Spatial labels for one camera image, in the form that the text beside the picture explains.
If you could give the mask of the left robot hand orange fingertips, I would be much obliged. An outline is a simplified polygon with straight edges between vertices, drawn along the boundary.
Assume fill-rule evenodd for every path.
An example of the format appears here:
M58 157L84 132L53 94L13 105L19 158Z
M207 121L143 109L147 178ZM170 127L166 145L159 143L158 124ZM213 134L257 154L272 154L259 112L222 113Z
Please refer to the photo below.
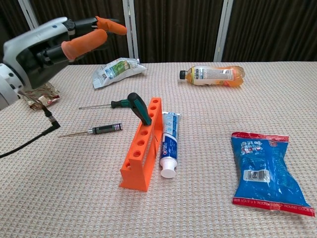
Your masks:
M3 62L17 73L24 89L34 90L70 62L103 49L109 34L126 33L126 27L113 19L59 17L5 42Z

